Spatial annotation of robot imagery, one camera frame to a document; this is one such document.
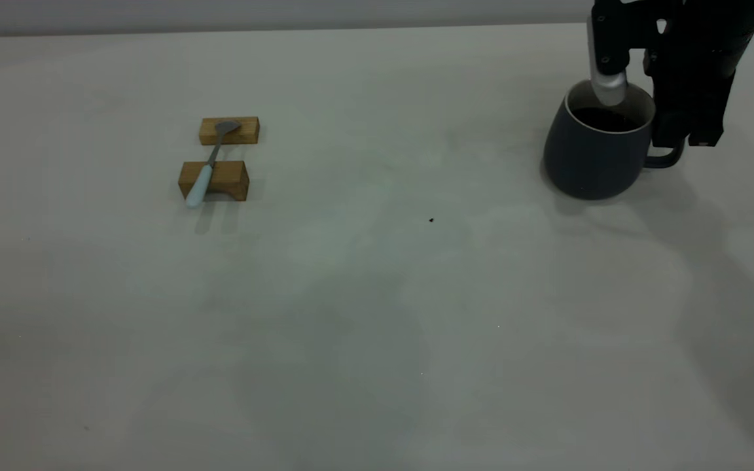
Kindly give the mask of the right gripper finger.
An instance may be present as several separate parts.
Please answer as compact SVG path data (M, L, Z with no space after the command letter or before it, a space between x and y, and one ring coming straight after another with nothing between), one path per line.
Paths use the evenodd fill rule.
M719 60L649 52L645 74L653 83L656 114L652 144L656 147L714 147L721 139L735 69Z
M625 101L630 50L640 42L638 19L590 21L590 84L601 104L613 107Z

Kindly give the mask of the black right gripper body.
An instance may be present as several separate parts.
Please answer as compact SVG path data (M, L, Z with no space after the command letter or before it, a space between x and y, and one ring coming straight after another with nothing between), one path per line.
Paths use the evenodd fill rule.
M631 50L714 56L736 65L754 36L754 1L596 1L592 19L638 19Z

